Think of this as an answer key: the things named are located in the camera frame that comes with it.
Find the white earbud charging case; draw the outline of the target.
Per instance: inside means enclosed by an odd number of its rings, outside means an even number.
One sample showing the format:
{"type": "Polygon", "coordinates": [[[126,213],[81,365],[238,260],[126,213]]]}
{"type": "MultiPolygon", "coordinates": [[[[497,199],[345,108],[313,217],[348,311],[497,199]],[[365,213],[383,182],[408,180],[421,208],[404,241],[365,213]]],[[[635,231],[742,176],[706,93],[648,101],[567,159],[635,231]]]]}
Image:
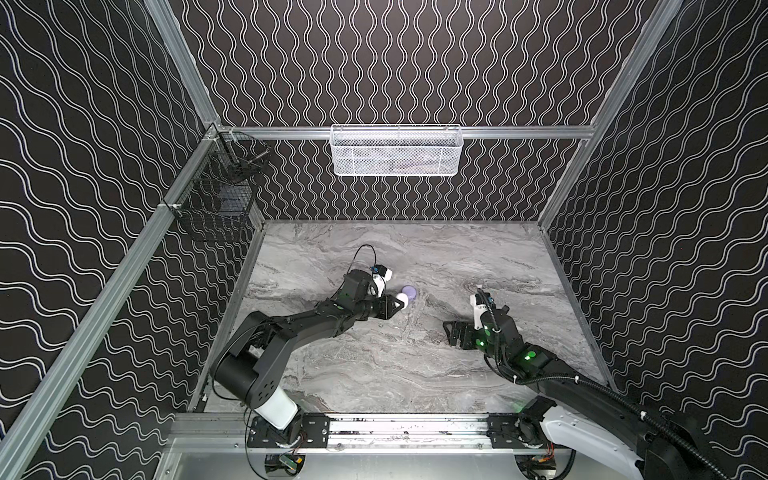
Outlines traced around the white earbud charging case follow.
{"type": "Polygon", "coordinates": [[[400,293],[398,293],[395,296],[395,298],[399,302],[399,304],[401,305],[402,309],[405,309],[405,308],[408,307],[408,305],[410,303],[410,299],[409,299],[409,297],[408,297],[408,295],[406,293],[400,292],[400,293]]]}

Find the purple earbud charging case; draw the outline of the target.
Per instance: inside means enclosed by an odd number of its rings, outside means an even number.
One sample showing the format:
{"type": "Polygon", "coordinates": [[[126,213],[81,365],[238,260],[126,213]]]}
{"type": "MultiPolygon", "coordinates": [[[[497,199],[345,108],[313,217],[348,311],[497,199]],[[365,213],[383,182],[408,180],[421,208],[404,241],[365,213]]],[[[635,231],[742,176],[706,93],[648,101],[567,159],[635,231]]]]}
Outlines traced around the purple earbud charging case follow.
{"type": "Polygon", "coordinates": [[[414,286],[406,285],[402,288],[402,292],[408,297],[410,301],[413,301],[418,296],[418,291],[414,286]]]}

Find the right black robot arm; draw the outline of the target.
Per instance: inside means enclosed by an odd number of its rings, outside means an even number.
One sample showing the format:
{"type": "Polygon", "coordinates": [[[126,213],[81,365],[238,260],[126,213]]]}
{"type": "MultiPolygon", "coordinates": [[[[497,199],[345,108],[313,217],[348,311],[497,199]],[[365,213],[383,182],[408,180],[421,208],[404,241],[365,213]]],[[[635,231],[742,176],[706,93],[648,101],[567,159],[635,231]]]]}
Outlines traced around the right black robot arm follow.
{"type": "Polygon", "coordinates": [[[536,394],[511,424],[492,424],[492,440],[565,447],[628,479],[725,478],[693,419],[643,406],[524,340],[507,307],[474,303],[473,313],[444,322],[449,344],[481,352],[493,373],[536,394]]]}

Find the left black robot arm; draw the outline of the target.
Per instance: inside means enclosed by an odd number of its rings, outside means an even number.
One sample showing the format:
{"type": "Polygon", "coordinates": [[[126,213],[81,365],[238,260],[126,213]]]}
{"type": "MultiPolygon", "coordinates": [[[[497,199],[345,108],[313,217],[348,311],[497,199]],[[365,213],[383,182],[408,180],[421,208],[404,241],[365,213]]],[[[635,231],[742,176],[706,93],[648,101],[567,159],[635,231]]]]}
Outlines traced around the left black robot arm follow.
{"type": "Polygon", "coordinates": [[[328,298],[287,316],[250,313],[228,340],[212,368],[212,380],[264,420],[280,445],[299,441],[303,412],[280,386],[292,353],[335,338],[370,318],[389,320],[410,303],[405,293],[387,294],[389,272],[352,269],[328,298]]]}

